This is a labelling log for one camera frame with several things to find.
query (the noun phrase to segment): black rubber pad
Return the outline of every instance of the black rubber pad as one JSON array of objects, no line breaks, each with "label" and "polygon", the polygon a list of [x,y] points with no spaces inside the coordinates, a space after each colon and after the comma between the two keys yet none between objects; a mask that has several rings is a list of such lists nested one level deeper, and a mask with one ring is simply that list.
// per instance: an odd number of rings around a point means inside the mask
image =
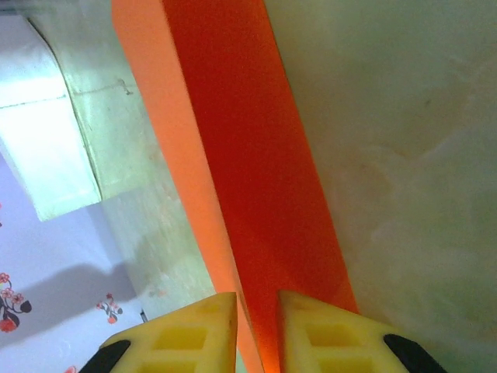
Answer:
[{"label": "black rubber pad", "polygon": [[383,341],[409,373],[447,373],[419,344],[396,334],[387,334]]},{"label": "black rubber pad", "polygon": [[110,373],[129,346],[129,340],[118,340],[101,348],[79,373]]}]

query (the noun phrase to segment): yellow plastic part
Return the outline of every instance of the yellow plastic part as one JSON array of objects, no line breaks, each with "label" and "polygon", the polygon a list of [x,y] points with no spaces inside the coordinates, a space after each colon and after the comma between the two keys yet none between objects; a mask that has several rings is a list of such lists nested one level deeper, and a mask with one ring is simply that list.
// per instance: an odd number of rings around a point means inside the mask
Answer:
[{"label": "yellow plastic part", "polygon": [[110,337],[131,345],[112,373],[232,373],[236,293],[220,293]]},{"label": "yellow plastic part", "polygon": [[408,373],[383,341],[391,326],[292,291],[281,291],[285,373]]}]

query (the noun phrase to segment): orange strip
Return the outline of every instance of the orange strip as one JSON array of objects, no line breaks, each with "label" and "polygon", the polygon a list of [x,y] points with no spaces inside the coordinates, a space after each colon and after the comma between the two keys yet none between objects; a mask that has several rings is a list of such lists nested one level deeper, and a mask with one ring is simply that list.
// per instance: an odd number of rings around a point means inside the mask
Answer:
[{"label": "orange strip", "polygon": [[[155,1],[119,0],[116,29],[214,286],[241,283],[264,368],[276,373],[277,290],[356,311],[321,184],[262,1],[163,6],[172,38]],[[260,371],[240,321],[244,362]]]}]

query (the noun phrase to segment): rectangular hole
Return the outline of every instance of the rectangular hole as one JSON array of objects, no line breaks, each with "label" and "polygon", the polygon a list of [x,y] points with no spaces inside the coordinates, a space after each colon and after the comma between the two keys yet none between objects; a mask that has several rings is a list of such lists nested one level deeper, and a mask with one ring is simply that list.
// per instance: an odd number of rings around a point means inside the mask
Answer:
[{"label": "rectangular hole", "polygon": [[308,324],[309,341],[314,347],[358,347],[359,339],[344,325]]},{"label": "rectangular hole", "polygon": [[137,373],[195,373],[195,361],[165,361],[145,363]]},{"label": "rectangular hole", "polygon": [[202,350],[207,330],[200,327],[171,327],[161,334],[155,350]]},{"label": "rectangular hole", "polygon": [[377,373],[369,357],[319,361],[321,373]]}]

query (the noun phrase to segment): orange foam board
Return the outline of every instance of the orange foam board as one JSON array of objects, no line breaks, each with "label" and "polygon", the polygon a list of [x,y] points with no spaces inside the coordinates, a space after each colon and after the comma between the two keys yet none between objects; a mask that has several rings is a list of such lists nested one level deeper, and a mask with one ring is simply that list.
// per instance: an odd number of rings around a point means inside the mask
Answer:
[{"label": "orange foam board", "polygon": [[356,303],[263,1],[114,0],[113,21],[214,286],[244,299],[245,365],[279,372],[278,290]]}]

